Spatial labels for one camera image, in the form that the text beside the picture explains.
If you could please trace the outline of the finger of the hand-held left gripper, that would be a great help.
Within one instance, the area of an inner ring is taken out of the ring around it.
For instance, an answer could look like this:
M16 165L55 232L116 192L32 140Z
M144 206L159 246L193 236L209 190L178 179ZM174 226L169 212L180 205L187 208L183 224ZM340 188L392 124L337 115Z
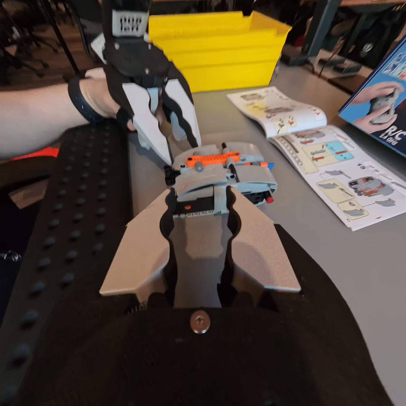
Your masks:
M122 84L125 96L134 113L133 124L139 135L167 165L171 165L172 155L168 139L160 130L160 123L150 109L151 97L147 89L135 83Z
M163 110L177 141L187 139L192 148L201 146L193 99L179 79L169 79L163 88Z

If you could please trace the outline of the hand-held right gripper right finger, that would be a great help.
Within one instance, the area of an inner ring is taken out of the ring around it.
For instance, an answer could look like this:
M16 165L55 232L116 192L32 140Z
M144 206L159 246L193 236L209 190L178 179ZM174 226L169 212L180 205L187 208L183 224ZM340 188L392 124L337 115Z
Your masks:
M222 307L238 295L254 306L265 304L271 292L299 294L302 290L274 222L235 187L226 188L225 264L217 285Z

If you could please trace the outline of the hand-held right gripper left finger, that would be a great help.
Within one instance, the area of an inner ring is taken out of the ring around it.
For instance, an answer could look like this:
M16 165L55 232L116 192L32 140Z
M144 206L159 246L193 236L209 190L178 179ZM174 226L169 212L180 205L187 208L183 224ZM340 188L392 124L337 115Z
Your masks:
M174 306L178 268L170 234L176 203L175 189L166 189L127 224L99 290L101 296L131 294L142 303L161 294Z

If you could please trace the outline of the grey orange brick toy model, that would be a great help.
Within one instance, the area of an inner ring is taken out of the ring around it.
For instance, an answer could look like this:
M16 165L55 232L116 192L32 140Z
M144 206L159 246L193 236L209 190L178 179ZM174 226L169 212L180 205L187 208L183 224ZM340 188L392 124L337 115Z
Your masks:
M274 164L246 142L205 145L178 155L165 166L166 185L176 194L174 218L222 215L228 212L226 188L235 187L255 206L272 203L277 181Z

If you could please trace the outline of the person's left forearm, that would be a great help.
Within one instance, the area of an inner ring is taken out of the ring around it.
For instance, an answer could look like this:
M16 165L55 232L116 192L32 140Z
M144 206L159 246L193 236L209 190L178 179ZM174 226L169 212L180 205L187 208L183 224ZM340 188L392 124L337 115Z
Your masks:
M7 161L53 144L67 129L89 122L68 84L0 93L0 159Z

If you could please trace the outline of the grey desk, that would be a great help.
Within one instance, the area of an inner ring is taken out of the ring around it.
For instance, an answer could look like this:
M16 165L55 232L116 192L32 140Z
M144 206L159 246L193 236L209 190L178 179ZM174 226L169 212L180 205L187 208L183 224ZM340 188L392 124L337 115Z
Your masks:
M348 94L299 67L281 65L272 80L288 97L321 108L381 165L405 179L405 159L336 117ZM405 214L358 231L349 230L271 145L262 128L240 113L227 91L193 95L205 144L246 141L275 163L274 203L261 209L280 224L329 275L352 310L375 369L396 405L405 405ZM129 135L133 212L137 215L166 188L163 163ZM217 307L216 293L230 232L226 216L175 221L179 266L175 306Z

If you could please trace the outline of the person's left hand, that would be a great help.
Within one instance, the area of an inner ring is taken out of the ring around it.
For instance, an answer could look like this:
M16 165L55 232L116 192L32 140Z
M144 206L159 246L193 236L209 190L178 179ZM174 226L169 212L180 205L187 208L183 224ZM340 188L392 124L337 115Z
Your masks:
M80 91L86 103L100 116L116 119L120 109L111 97L104 69L102 67L89 69L85 78L80 80Z

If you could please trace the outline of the white printed leaflet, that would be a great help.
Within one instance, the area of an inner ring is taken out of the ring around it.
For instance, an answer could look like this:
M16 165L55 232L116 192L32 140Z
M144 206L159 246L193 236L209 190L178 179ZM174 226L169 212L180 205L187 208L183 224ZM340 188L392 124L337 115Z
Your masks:
M107 64L104 58L105 38L102 32L97 37L95 37L94 40L91 42L91 48L94 51L94 53L99 57L99 59L104 64Z

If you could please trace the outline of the yellow plastic bin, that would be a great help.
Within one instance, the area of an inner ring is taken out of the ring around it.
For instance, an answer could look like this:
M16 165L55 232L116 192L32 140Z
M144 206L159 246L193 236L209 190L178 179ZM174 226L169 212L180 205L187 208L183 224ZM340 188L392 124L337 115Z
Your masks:
M291 29L257 11L149 19L149 39L173 61L192 93L268 85Z

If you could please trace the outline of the black wristband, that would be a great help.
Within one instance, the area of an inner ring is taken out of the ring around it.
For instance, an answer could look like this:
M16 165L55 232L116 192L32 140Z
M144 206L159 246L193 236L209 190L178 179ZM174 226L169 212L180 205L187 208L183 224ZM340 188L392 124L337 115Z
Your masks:
M68 95L69 98L77 109L79 114L92 125L97 125L105 120L105 118L97 113L85 100L81 90L80 81L82 78L74 77L68 82Z

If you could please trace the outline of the black studded panel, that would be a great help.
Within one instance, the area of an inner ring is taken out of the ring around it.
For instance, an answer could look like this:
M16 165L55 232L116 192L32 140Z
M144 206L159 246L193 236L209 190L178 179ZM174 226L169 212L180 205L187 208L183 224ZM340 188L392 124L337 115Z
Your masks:
M71 348L99 327L99 289L132 215L128 141L114 120L68 130L24 255L1 254L1 405L45 394Z

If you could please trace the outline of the open instruction booklet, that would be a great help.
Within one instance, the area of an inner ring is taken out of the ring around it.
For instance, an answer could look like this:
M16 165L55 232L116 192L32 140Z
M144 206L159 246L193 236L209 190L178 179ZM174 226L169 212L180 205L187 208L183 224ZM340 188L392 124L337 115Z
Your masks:
M230 93L230 102L261 125L266 139L352 231L406 212L405 182L379 165L325 112L274 86Z

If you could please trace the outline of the orange traffic cone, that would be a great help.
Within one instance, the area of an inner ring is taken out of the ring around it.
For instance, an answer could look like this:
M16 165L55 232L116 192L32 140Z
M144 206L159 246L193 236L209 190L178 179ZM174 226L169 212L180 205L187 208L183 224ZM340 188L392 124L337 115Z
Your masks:
M34 157L53 157L57 158L59 153L59 148L55 147L46 147L42 150L35 151L33 153L27 154L27 155L21 155L18 157L13 157L10 158L10 161L16 161L16 160L22 160L22 159L28 159L28 158L34 158Z

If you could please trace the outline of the black flat device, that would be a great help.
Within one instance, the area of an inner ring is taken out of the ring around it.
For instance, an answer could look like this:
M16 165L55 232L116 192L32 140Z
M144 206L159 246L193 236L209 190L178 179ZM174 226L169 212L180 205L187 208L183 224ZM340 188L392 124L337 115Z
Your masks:
M309 61L309 55L302 53L301 48L294 47L291 44L285 44L282 48L280 61L290 67L304 66Z

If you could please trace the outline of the blue cardboard box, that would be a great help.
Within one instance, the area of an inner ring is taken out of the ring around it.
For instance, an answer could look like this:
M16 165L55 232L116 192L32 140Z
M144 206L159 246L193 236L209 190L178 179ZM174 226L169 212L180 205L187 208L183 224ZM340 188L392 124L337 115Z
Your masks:
M406 156L406 38L338 112L340 118Z

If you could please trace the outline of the grey metal post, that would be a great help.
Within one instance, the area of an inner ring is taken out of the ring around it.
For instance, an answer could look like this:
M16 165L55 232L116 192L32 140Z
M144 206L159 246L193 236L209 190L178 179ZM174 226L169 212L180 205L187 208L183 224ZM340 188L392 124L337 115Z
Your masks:
M312 21L301 50L305 57L312 58L318 55L340 4L340 0L316 1Z

